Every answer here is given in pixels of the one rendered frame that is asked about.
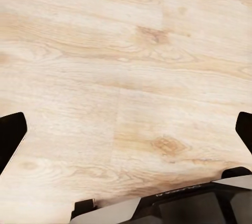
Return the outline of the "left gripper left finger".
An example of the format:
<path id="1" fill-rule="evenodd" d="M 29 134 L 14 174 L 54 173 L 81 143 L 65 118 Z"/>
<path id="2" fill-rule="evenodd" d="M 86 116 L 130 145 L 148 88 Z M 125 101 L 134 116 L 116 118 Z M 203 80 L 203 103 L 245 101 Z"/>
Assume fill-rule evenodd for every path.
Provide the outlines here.
<path id="1" fill-rule="evenodd" d="M 23 112 L 0 118 L 0 175 L 27 132 Z"/>

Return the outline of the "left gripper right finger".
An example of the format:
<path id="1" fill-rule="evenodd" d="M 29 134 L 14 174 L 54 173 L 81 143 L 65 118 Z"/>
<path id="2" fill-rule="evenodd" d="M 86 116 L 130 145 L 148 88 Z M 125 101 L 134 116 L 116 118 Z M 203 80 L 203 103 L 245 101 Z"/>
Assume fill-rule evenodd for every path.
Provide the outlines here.
<path id="1" fill-rule="evenodd" d="M 252 154 L 252 114 L 241 111 L 236 121 L 235 130 Z"/>

